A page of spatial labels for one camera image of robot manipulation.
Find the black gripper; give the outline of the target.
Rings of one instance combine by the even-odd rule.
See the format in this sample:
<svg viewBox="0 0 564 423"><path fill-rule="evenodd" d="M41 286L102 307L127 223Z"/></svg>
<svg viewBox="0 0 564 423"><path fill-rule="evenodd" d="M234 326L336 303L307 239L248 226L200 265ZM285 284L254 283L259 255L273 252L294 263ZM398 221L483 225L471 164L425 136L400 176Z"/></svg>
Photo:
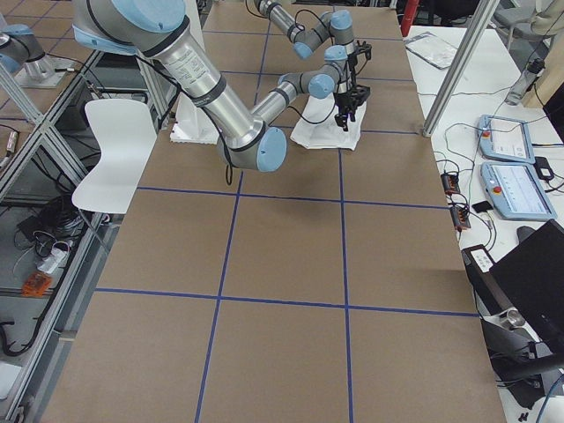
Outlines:
<svg viewBox="0 0 564 423"><path fill-rule="evenodd" d="M358 86L351 82L341 82L334 93L338 114L334 115L336 125L343 131L349 130L349 123L356 122Z"/></svg>
<svg viewBox="0 0 564 423"><path fill-rule="evenodd" d="M348 79L351 84L356 83L356 66L358 64L358 55L361 51L361 45L359 41L351 41L345 45L345 52L347 54L347 70Z"/></svg>

